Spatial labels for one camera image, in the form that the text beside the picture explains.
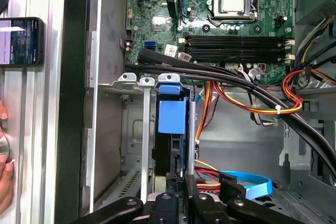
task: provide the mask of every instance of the capacitor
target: capacitor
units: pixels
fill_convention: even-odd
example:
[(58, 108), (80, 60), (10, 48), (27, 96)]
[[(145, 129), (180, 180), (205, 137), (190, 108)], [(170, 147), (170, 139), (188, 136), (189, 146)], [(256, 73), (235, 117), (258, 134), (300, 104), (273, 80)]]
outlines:
[(192, 11), (191, 8), (188, 7), (188, 8), (187, 8), (187, 15), (190, 15), (190, 14), (191, 14), (191, 11)]

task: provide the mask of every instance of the blue sata port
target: blue sata port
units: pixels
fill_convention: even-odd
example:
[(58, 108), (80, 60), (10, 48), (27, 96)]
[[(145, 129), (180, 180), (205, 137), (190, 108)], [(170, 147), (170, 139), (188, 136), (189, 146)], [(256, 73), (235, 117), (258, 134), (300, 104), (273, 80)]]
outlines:
[(155, 41), (145, 41), (143, 43), (143, 47), (154, 51), (156, 48), (156, 42)]

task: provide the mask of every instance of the cpu socket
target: cpu socket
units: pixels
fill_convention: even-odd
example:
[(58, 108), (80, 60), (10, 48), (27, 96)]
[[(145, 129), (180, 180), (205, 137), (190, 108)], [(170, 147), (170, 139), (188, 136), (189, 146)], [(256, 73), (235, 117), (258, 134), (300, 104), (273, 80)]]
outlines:
[(258, 19), (258, 0), (208, 0), (211, 19), (253, 22)]

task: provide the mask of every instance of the phone screen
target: phone screen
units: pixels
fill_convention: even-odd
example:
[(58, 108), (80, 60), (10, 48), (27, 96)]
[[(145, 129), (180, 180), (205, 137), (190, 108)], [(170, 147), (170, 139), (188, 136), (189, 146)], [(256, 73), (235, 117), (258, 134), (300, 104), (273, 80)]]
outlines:
[(39, 19), (0, 20), (0, 65), (35, 65), (39, 60)]

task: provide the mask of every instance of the motherboard chip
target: motherboard chip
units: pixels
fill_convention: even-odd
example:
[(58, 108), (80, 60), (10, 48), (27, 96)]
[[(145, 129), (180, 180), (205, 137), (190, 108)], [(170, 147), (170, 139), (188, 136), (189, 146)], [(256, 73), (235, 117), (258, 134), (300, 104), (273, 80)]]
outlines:
[(245, 10), (244, 0), (222, 0), (222, 12), (238, 12)]

